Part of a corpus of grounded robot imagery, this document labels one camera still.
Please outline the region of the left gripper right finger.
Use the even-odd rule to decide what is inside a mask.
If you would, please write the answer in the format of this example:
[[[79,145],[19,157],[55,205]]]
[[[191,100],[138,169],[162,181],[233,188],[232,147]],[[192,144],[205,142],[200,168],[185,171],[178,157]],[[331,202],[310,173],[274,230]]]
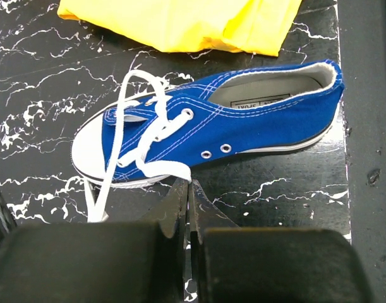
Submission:
[[[189,186],[193,277],[200,302],[371,302],[354,248],[328,229],[240,227]]]

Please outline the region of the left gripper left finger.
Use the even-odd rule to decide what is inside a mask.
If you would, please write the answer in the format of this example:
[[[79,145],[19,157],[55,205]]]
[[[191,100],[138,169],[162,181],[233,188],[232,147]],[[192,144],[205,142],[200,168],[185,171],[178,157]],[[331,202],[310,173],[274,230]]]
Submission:
[[[25,225],[0,245],[0,302],[181,302],[188,184],[132,222]]]

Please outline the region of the blue sneaker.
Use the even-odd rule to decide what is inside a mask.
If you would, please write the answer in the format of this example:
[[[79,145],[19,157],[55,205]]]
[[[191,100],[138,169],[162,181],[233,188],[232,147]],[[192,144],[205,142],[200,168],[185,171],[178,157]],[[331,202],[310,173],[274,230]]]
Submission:
[[[325,60],[228,71],[164,90],[171,97],[166,105],[170,121],[186,109],[193,111],[193,118],[153,142],[145,162],[181,162],[191,170],[239,153],[291,152],[315,144],[336,118],[344,83],[339,65]],[[121,156],[137,147],[157,118],[150,101],[154,96],[154,91],[125,94],[138,105],[124,109]],[[96,184],[108,168],[117,102],[88,119],[72,143],[74,168]],[[116,168],[112,186],[144,187],[166,177],[148,178],[133,162]]]

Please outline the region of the white shoelace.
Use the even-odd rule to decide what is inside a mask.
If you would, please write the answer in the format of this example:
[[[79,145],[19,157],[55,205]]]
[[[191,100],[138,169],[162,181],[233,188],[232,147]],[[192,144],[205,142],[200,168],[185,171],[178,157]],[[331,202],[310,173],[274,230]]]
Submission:
[[[124,109],[138,105],[136,100],[125,99],[128,82],[133,76],[147,80],[154,89],[155,96],[152,97],[150,101],[155,103],[155,113],[157,114],[157,118],[143,132],[137,147],[121,156],[120,151],[123,143]],[[125,167],[134,162],[136,167],[148,178],[158,177],[160,175],[165,177],[172,175],[191,182],[191,170],[187,165],[181,162],[167,160],[159,160],[149,163],[145,162],[148,151],[153,142],[169,137],[193,118],[193,111],[186,109],[170,121],[167,117],[166,108],[167,101],[170,98],[170,96],[166,95],[161,81],[148,72],[134,69],[128,72],[124,77],[117,102],[112,152],[97,199],[95,199],[92,195],[90,183],[88,181],[84,181],[88,223],[102,222],[107,219],[108,215],[105,213],[107,197],[112,184],[112,178],[117,167]]]

